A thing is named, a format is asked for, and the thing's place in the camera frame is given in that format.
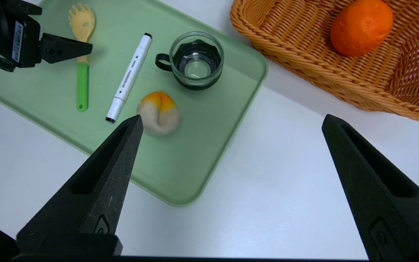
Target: table surface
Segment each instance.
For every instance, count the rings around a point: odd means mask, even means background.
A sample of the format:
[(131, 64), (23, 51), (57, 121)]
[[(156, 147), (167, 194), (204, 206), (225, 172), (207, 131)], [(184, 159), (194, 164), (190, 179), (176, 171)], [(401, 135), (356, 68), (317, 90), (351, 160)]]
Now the table surface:
[[(231, 0), (164, 2), (249, 44), (229, 21)], [(419, 122), (361, 111), (269, 64), (198, 201), (172, 207), (129, 184), (116, 231), (123, 255), (367, 258), (322, 121), (348, 121), (418, 185)], [(0, 229), (15, 237), (86, 159), (0, 104)]]

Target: orange fruit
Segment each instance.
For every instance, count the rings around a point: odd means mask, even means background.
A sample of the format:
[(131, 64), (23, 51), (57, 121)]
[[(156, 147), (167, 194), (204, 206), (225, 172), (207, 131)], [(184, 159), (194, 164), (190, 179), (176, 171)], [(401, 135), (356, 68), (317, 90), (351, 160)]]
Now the orange fruit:
[(391, 32), (392, 9), (381, 0), (356, 0), (332, 23), (333, 46), (347, 56), (368, 53)]

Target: light green plastic tray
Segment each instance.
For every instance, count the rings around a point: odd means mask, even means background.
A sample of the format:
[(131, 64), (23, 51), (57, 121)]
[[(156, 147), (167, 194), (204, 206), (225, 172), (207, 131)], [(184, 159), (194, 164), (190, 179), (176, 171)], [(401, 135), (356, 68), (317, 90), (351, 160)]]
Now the light green plastic tray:
[[(78, 0), (45, 0), (34, 16), (41, 31), (75, 38), (68, 10)], [(0, 102), (86, 154), (91, 154), (123, 120), (134, 116), (148, 93), (169, 94), (182, 114), (176, 133), (143, 134), (131, 181), (168, 204), (184, 206), (203, 192), (268, 71), (256, 50), (156, 0), (83, 0), (96, 16), (90, 43), (89, 108), (76, 109), (76, 60), (42, 62), (35, 68), (0, 70)], [(181, 87), (155, 65), (173, 41), (204, 31), (222, 44), (226, 61), (219, 81), (205, 91)], [(106, 113), (143, 33), (153, 35), (148, 55), (116, 122)]]

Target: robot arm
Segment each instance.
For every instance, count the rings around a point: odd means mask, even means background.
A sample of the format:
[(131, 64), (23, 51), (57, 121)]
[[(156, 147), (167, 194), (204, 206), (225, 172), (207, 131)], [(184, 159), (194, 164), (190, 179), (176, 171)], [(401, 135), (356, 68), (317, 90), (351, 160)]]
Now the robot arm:
[(16, 67), (34, 67), (41, 60), (56, 63), (91, 53), (93, 45), (43, 33), (29, 15), (42, 9), (22, 0), (0, 0), (0, 68), (13, 72)]

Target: green spoon handle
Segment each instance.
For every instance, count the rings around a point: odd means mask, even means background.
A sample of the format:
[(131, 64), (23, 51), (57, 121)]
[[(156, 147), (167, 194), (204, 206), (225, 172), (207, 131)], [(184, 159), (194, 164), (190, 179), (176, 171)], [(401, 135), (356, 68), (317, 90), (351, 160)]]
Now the green spoon handle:
[(85, 111), (88, 108), (88, 63), (77, 63), (77, 109)]

